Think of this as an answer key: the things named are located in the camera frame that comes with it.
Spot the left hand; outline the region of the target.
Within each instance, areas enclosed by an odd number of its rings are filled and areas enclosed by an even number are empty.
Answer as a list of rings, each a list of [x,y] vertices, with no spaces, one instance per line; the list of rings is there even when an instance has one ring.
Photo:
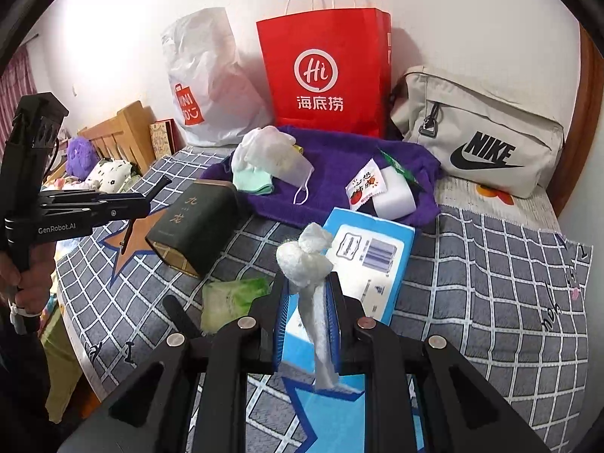
[[[1,253],[1,303],[8,302],[8,287],[20,288],[14,297],[17,307],[28,314],[38,314],[46,306],[55,270],[55,242],[35,245],[30,249],[30,269],[20,272],[6,253]]]

